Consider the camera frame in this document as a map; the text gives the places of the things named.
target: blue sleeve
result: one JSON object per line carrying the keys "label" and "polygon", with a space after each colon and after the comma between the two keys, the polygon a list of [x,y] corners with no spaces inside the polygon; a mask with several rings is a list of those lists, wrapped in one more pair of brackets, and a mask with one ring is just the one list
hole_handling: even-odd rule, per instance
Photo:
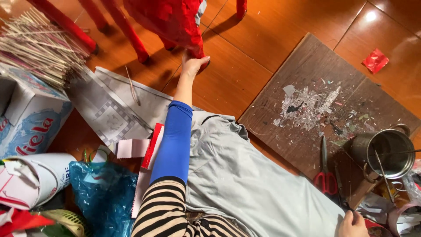
{"label": "blue sleeve", "polygon": [[192,108],[183,102],[174,100],[169,104],[150,183],[164,176],[175,176],[187,184],[192,115]]}

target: brown wooden board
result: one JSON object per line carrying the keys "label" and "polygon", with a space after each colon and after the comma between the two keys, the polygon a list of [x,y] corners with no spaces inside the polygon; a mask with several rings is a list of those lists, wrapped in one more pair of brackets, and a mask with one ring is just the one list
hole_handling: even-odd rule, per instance
{"label": "brown wooden board", "polygon": [[[290,104],[284,105],[284,101],[291,103],[288,100],[291,97],[283,90],[288,85],[295,87],[292,97],[298,98],[297,95],[307,91],[313,93],[312,98],[319,98],[316,102],[319,105],[328,95],[335,91],[339,93],[328,106],[331,112],[319,113],[312,117],[315,120],[306,120],[315,121],[316,125],[305,129],[306,125],[307,128],[311,126],[300,119],[315,115],[309,109],[312,102],[296,100],[291,109],[299,107],[299,110],[285,113],[286,105]],[[284,119],[280,114],[295,118]],[[275,119],[284,119],[282,127],[275,125]],[[421,125],[417,117],[310,33],[273,75],[239,122],[310,179],[320,172],[321,136],[325,135],[329,170],[335,173],[336,162],[352,207],[356,207],[373,188],[348,155],[352,138],[357,133],[387,129],[396,123],[408,125],[411,131]],[[377,177],[374,172],[369,175]]]}

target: red paper square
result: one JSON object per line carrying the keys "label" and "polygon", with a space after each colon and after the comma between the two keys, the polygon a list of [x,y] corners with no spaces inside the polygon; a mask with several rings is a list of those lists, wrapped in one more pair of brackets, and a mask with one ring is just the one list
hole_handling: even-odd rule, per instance
{"label": "red paper square", "polygon": [[376,48],[362,63],[374,74],[382,69],[389,59]]}

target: scissors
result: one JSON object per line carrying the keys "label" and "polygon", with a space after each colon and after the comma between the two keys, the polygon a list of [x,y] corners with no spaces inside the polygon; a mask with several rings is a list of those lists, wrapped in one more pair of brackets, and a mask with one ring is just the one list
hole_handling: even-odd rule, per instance
{"label": "scissors", "polygon": [[342,188],[341,177],[339,176],[339,171],[338,171],[338,167],[337,167],[336,162],[335,162],[335,173],[336,173],[336,182],[338,184],[339,206],[344,211],[350,210],[350,211],[354,212],[354,210],[349,206],[349,203],[345,199],[343,199],[345,197],[344,196],[344,189]]}
{"label": "scissors", "polygon": [[326,138],[322,137],[322,164],[323,168],[313,180],[314,186],[322,191],[323,194],[335,195],[338,193],[338,187],[335,176],[328,170],[328,149],[326,147]]}

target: striped shirt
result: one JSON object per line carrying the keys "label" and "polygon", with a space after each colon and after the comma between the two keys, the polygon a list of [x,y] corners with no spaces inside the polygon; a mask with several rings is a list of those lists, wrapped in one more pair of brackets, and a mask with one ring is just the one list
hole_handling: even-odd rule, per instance
{"label": "striped shirt", "polygon": [[161,177],[151,183],[142,199],[131,237],[247,237],[220,215],[186,216],[186,185],[180,178]]}

